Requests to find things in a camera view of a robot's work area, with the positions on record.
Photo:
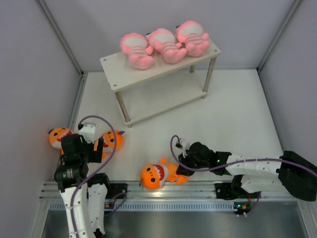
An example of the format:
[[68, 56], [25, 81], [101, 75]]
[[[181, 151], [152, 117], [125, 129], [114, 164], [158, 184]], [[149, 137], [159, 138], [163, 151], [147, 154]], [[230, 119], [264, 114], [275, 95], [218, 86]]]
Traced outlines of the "orange shark plush front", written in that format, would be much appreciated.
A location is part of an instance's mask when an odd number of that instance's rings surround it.
[[143, 187], [149, 190], [156, 190], [165, 185], [166, 182], [180, 185], [190, 180], [189, 177], [178, 175], [178, 165], [170, 163], [165, 157], [161, 158], [158, 164], [147, 164], [140, 174], [140, 182]]

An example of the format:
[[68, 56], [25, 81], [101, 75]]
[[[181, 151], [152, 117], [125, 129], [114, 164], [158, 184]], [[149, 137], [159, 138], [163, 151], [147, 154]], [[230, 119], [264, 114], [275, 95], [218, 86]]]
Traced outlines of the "pink plush toy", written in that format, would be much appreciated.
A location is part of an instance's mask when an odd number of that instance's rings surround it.
[[209, 48], [209, 34], [203, 26], [193, 20], [185, 21], [176, 27], [178, 42], [184, 44], [187, 55], [201, 57]]
[[148, 33], [146, 39], [167, 63], [178, 63], [187, 55], [187, 49], [177, 43], [174, 34], [165, 28]]
[[120, 40], [120, 48], [128, 57], [133, 68], [146, 70], [154, 63], [152, 53], [154, 48], [149, 45], [148, 40], [138, 33], [129, 33]]

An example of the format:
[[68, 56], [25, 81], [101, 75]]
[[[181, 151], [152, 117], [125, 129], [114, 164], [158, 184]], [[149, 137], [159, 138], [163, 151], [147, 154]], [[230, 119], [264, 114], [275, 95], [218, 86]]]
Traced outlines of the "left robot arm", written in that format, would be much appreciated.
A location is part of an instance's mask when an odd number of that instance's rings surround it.
[[103, 139], [89, 143], [84, 136], [71, 134], [61, 140], [63, 154], [54, 179], [64, 202], [71, 238], [104, 238], [105, 198], [112, 192], [106, 174], [87, 178], [88, 163], [102, 160]]

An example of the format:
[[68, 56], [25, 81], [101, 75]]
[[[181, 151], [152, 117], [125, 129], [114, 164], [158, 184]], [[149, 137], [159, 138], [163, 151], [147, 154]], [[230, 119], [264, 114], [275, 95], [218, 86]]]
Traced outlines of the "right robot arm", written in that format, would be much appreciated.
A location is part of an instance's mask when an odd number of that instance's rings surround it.
[[317, 167], [293, 151], [284, 151], [277, 158], [248, 158], [213, 151], [200, 142], [180, 140], [175, 147], [181, 150], [175, 158], [178, 174], [189, 177], [195, 172], [211, 172], [232, 176], [230, 189], [235, 196], [277, 191], [303, 201], [317, 199]]

